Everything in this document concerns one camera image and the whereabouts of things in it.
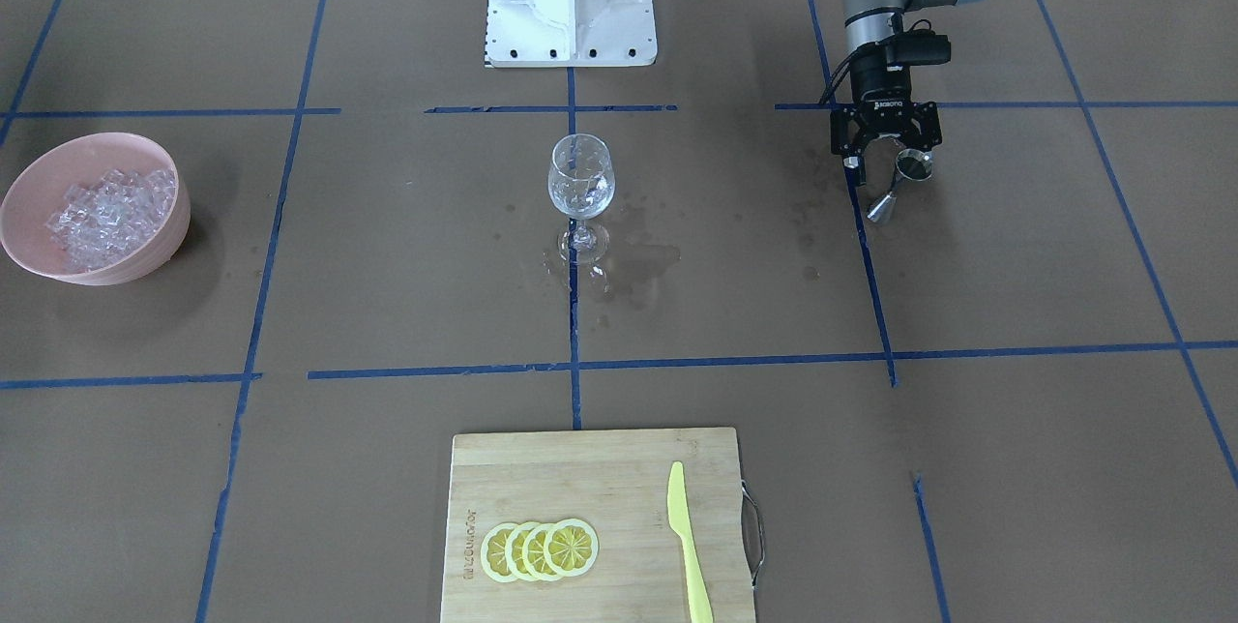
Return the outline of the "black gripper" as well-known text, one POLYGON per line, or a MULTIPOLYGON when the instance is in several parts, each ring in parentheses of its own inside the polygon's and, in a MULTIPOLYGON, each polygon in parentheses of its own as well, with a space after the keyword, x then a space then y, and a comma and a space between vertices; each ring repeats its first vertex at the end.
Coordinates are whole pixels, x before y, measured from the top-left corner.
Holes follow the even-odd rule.
POLYGON ((867 185, 864 150, 878 137, 917 147, 917 162, 933 162, 933 147, 942 142, 938 108, 933 102, 912 100, 909 69, 890 71, 884 62, 852 62, 847 64, 847 79, 851 102, 831 111, 829 142, 853 186, 867 185))

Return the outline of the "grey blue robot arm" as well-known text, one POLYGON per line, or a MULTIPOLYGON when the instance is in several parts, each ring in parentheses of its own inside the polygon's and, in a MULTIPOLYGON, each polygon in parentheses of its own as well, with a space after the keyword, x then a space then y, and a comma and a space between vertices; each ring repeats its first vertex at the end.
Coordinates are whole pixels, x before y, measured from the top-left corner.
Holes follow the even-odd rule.
POLYGON ((831 111, 831 151, 843 160, 851 182, 867 185, 864 152, 878 139, 893 139, 915 156, 931 156, 942 142, 938 107, 916 103, 911 69, 946 64, 952 45, 931 25, 905 19, 927 9, 982 0, 841 0, 847 54, 836 66, 820 104, 829 104, 841 83, 851 84, 851 104, 831 111))

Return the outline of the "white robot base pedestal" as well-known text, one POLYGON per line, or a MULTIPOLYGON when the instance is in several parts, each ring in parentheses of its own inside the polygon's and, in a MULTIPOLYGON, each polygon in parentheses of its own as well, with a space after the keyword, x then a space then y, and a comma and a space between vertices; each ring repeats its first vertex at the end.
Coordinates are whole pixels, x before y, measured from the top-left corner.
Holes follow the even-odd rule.
POLYGON ((628 68, 656 59, 654 0, 487 0, 487 67, 628 68))

